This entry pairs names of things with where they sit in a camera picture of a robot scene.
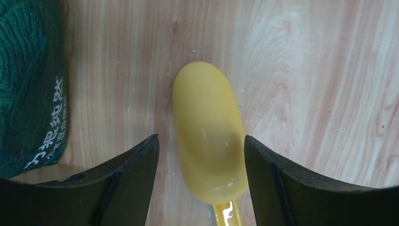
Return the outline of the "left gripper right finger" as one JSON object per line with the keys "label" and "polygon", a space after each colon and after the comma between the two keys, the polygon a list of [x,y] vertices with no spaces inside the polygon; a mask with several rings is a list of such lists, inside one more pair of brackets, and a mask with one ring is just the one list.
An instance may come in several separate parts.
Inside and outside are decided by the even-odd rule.
{"label": "left gripper right finger", "polygon": [[332,179],[245,137],[245,165],[259,226],[396,226],[399,188]]}

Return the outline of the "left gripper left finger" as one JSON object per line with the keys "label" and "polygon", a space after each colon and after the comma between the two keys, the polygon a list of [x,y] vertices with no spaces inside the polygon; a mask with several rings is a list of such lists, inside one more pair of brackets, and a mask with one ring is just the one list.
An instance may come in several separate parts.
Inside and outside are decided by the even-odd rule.
{"label": "left gripper left finger", "polygon": [[143,226],[160,146],[153,134],[132,149],[64,181],[0,180],[3,226]]}

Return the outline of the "yellow plastic scoop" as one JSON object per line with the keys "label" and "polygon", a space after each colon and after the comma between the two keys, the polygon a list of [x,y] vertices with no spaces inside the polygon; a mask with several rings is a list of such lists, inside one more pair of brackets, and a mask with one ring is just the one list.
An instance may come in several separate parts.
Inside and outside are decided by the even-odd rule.
{"label": "yellow plastic scoop", "polygon": [[208,62],[188,63],[175,78],[172,105],[186,186],[212,205],[217,225],[242,225],[238,199],[248,188],[245,132],[226,76]]}

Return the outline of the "green litter bag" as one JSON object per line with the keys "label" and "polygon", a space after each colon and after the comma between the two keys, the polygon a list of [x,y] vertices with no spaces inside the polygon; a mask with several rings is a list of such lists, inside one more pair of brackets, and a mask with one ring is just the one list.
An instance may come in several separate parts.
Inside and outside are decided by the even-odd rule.
{"label": "green litter bag", "polygon": [[57,164],[67,143],[59,0],[0,3],[0,175]]}

